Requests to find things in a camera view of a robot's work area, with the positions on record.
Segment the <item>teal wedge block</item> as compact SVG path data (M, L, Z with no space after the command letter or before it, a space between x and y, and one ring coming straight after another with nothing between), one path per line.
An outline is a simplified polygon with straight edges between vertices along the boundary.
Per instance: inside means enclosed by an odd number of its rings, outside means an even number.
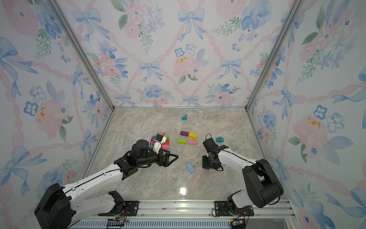
M221 137L221 136L217 137L215 140L216 140L217 143L224 143L224 141L225 141L224 138Z

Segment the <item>light blue rectangular block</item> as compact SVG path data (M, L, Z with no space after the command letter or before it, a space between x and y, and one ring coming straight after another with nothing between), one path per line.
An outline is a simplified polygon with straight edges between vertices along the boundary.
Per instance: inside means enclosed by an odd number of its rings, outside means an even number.
M195 169L194 169L193 165L190 162L187 163L186 166L187 166L187 168L188 168L188 170L189 170L190 173L194 173L195 172Z

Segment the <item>lime green small block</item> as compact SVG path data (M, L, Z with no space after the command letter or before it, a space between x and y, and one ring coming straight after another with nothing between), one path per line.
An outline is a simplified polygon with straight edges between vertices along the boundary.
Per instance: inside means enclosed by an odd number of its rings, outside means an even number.
M177 142L179 144L186 144L187 143L187 140L186 139L178 139Z

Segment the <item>yellow small block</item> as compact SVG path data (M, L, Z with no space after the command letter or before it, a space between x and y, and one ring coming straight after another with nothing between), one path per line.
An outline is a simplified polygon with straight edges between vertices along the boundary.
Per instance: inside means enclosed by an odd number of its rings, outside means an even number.
M188 136L193 139L197 139L197 134L189 132Z

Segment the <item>dark purple small block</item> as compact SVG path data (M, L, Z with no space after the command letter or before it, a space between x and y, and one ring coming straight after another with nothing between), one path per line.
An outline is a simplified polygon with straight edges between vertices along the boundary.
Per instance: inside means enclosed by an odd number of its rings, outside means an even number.
M182 135L182 136L189 136L189 132L181 131L180 132L180 135Z

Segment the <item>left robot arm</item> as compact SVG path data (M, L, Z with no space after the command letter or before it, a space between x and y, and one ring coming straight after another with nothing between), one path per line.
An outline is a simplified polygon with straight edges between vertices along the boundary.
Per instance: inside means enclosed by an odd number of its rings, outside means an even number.
M123 181L139 169L149 168L153 164L166 168L178 158L178 155L165 149L154 151L148 141L140 139L130 151L101 171L65 186L58 183L50 185L34 215L42 229L68 229L80 220L98 214L124 217L128 207L117 191L97 198L90 198L90 195Z

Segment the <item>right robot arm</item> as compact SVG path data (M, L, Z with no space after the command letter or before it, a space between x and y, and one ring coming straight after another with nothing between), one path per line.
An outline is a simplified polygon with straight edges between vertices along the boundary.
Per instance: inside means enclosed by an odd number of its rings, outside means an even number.
M228 210L233 215L244 215L250 206L263 208L275 205L284 194L283 187L269 162L265 159L254 160L235 153L225 145L217 145L212 138L203 142L207 155L202 157L204 169L223 172L223 166L241 172L245 189L233 193L227 198Z

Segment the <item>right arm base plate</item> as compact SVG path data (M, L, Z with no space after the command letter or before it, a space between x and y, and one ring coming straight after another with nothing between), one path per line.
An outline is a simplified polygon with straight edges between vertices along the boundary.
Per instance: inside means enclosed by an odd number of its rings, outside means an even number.
M214 201L213 215L218 217L239 217L239 216L254 216L254 210L251 206L246 206L238 210L230 210L227 201Z

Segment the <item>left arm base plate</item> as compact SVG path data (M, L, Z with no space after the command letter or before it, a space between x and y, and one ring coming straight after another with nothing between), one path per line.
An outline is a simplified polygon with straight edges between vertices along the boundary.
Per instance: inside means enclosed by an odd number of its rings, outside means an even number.
M98 216L106 217L125 217L137 216L139 201L125 201L124 203L116 203L107 213L100 213Z

